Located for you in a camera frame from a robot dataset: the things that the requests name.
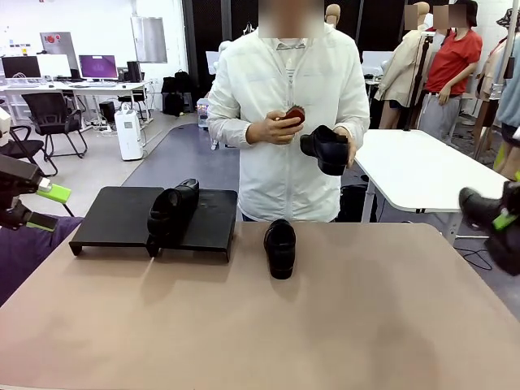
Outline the person's left hand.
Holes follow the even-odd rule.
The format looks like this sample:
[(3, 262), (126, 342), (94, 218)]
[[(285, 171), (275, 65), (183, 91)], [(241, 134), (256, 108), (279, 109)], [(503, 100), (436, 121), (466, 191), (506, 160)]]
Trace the person's left hand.
[(350, 133), (350, 131), (347, 128), (344, 128), (342, 126), (337, 126), (334, 128), (334, 133), (338, 134), (339, 136), (346, 137), (348, 140), (349, 155), (348, 155), (346, 167), (351, 168), (354, 163), (356, 153), (358, 151), (356, 142), (353, 139), (352, 134)]

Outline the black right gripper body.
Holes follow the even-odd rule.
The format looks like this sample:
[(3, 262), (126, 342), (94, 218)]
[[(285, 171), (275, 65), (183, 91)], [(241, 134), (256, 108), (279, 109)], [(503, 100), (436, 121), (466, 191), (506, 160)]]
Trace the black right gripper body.
[(502, 194), (502, 206), (510, 215), (520, 213), (520, 183), (517, 181), (507, 181), (504, 183)]

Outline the person's right hand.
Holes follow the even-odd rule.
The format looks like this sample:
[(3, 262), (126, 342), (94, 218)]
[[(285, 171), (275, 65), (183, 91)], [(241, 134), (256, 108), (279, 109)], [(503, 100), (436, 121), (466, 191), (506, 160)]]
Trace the person's right hand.
[(250, 145), (261, 142), (287, 145), (302, 129), (303, 124), (299, 117), (287, 118), (285, 112), (271, 111), (263, 121), (249, 125), (245, 138)]

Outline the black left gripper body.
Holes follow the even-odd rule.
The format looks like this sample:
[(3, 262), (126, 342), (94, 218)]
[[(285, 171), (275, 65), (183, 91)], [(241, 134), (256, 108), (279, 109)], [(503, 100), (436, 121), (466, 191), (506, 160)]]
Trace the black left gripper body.
[(1, 226), (20, 228), (33, 212), (20, 200), (20, 195), (36, 193), (43, 176), (34, 164), (1, 155)]

